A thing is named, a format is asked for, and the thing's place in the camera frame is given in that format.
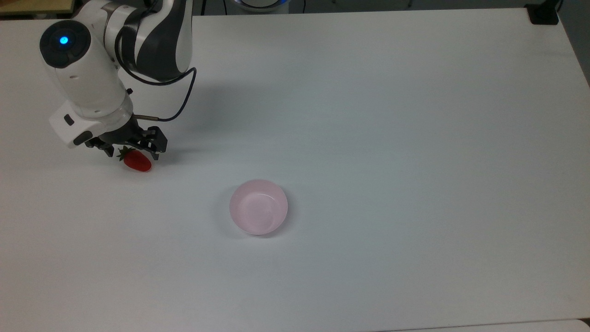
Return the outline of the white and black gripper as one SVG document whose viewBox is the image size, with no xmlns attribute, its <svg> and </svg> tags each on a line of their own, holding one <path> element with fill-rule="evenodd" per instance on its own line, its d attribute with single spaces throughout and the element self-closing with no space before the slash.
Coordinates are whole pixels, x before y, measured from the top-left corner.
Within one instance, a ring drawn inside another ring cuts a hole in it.
<svg viewBox="0 0 590 332">
<path fill-rule="evenodd" d="M 99 136 L 124 127 L 131 120 L 133 110 L 131 100 L 124 100 L 114 108 L 79 107 L 66 101 L 49 117 L 49 123 L 67 147 L 75 148 L 85 143 L 86 147 L 101 150 L 112 158 L 113 144 Z M 153 160 L 159 160 L 160 154 L 166 152 L 168 139 L 158 126 L 139 127 L 133 130 L 130 145 L 149 153 Z"/>
</svg>

